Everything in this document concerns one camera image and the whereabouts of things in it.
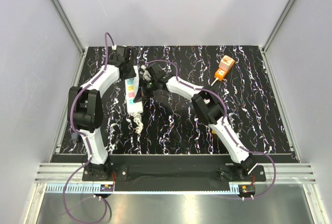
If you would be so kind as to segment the white multi-socket power strip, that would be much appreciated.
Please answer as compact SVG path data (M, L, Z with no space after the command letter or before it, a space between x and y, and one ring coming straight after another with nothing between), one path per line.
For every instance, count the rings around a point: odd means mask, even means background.
M137 66L134 66L134 71L136 76L125 80L127 113L129 115L133 115L134 113L141 114L143 112L142 101L134 102L139 89L139 69Z

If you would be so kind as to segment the teal usb charger plug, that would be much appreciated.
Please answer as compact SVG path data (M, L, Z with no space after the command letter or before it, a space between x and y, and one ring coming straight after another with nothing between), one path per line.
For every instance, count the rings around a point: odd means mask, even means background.
M71 140L74 142L79 142L79 135L77 133L72 133Z

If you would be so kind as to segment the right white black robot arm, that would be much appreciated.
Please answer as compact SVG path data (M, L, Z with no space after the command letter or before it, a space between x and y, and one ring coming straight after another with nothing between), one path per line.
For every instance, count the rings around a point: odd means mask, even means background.
M157 63L149 62L139 67L139 89L135 101L154 96L157 90L178 94L192 102L198 120L211 128L228 150L236 167L236 176L248 180L257 166L251 152L239 140L227 119L227 109L212 86L200 87L178 76L165 72Z

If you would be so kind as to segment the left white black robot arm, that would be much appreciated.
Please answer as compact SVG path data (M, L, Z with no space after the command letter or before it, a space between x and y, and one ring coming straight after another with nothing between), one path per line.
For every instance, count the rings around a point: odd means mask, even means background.
M103 94L116 81L123 80L128 114L143 112L142 102L134 101L139 87L139 71L130 58L130 52L129 47L112 46L107 63L85 84L72 86L68 92L68 122L82 138L87 149L88 164L95 167L94 175L100 180L107 180L112 175L111 166L106 164L108 152L101 134Z

